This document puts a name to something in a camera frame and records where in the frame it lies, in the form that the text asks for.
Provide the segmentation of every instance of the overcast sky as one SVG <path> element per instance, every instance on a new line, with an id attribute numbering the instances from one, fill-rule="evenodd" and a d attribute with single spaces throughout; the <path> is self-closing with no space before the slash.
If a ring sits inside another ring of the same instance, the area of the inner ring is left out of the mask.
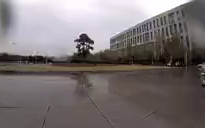
<path id="1" fill-rule="evenodd" d="M 95 50 L 147 18 L 188 0 L 13 0 L 14 24 L 6 50 L 61 56 L 75 51 L 74 39 L 87 33 Z"/>

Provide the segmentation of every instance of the multi-story building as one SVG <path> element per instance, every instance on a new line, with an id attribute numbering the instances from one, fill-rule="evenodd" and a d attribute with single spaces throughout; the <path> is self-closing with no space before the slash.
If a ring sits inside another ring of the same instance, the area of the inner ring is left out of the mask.
<path id="1" fill-rule="evenodd" d="M 187 6 L 190 6 L 190 3 L 161 13 L 115 35 L 110 39 L 110 49 L 118 50 L 127 48 L 128 45 L 136 46 L 157 40 L 165 41 L 175 33 L 178 33 L 185 46 L 191 49 L 188 22 L 185 15 Z"/>

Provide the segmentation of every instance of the treeline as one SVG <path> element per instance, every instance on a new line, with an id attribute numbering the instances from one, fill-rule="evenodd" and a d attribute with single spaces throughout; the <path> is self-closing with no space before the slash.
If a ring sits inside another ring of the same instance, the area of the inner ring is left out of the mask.
<path id="1" fill-rule="evenodd" d="M 167 65 L 180 63 L 181 65 L 199 64 L 205 62 L 205 49 L 193 45 L 192 52 L 189 44 L 183 44 L 178 35 L 173 35 L 166 41 L 146 43 L 118 50 L 103 50 L 88 54 L 81 58 L 74 54 L 70 58 L 72 63 L 106 63 L 106 64 L 145 64 Z"/>
<path id="2" fill-rule="evenodd" d="M 44 56 L 22 56 L 8 53 L 0 53 L 0 62 L 21 62 L 21 63 L 50 63 L 51 58 Z"/>

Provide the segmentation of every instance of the grass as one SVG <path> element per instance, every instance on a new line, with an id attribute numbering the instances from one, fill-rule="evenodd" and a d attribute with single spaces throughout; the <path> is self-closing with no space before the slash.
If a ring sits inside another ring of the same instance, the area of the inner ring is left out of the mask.
<path id="1" fill-rule="evenodd" d="M 92 66 L 92 67 L 67 67 L 50 65 L 0 65 L 0 71 L 28 71 L 28 72 L 68 72 L 68 71 L 134 71 L 142 69 L 168 68 L 165 66 L 140 66 L 140 65 L 117 65 L 117 66 Z"/>

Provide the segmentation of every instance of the road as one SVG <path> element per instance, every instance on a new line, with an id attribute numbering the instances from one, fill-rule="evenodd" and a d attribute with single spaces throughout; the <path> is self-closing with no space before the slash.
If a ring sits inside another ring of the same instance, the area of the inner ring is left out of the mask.
<path id="1" fill-rule="evenodd" d="M 0 75 L 0 128 L 205 128 L 192 69 Z"/>

